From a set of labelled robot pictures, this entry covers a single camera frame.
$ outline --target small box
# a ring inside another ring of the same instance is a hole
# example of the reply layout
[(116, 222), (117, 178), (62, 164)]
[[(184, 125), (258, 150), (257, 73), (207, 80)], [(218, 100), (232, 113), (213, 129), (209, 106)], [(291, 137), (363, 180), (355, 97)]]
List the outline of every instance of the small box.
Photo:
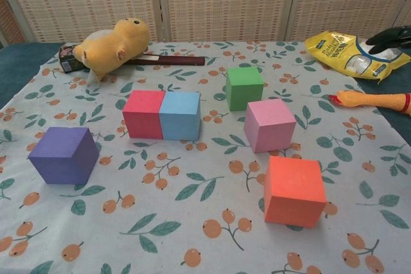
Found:
[(256, 67), (236, 67), (227, 70), (225, 94), (229, 110), (246, 110), (247, 103), (261, 100), (264, 81)]
[(244, 132), (254, 153), (285, 149), (291, 145), (295, 118), (281, 99), (250, 102)]
[(130, 138), (162, 139), (160, 107), (165, 92), (134, 90), (123, 109)]
[(98, 155), (88, 128), (51, 127), (28, 158), (48, 184), (86, 184)]
[(196, 141), (200, 133), (200, 94), (167, 92), (160, 108), (163, 139)]
[(326, 206), (316, 160), (271, 156), (264, 183), (264, 220), (313, 228)]
[(74, 57), (74, 47), (75, 45), (64, 44), (63, 46), (60, 46), (60, 50), (58, 51), (58, 59), (65, 73), (88, 69)]

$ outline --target green cube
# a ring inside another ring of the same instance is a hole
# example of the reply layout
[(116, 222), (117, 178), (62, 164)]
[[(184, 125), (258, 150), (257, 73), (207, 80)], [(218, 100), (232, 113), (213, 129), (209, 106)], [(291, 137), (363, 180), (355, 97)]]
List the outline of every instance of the green cube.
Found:
[(229, 110), (246, 110), (248, 102), (261, 101), (264, 81), (256, 67), (235, 67), (227, 70), (225, 94)]

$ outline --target rubber chicken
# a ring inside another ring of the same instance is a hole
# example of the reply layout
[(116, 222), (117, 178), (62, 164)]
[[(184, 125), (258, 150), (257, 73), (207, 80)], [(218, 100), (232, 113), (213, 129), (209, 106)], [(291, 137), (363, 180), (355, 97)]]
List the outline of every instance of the rubber chicken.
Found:
[(339, 91), (336, 96), (330, 95), (330, 101), (345, 107), (370, 105), (385, 107), (411, 116), (411, 94), (366, 94), (353, 90)]

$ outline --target stuffed animal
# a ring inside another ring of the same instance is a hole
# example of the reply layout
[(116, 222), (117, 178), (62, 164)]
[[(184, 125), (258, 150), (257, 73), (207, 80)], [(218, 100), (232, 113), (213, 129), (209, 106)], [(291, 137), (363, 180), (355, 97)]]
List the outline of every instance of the stuffed animal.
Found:
[(88, 83), (100, 81), (126, 61), (142, 55), (149, 43), (147, 24), (141, 19), (121, 19), (113, 30), (99, 30), (77, 45), (74, 57), (90, 69)]

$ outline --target orange cube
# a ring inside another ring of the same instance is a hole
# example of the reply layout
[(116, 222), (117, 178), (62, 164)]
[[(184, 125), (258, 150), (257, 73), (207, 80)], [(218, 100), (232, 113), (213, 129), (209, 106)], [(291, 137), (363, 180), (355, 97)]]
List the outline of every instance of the orange cube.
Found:
[(264, 184), (264, 220), (313, 228), (326, 206), (316, 160), (271, 156)]

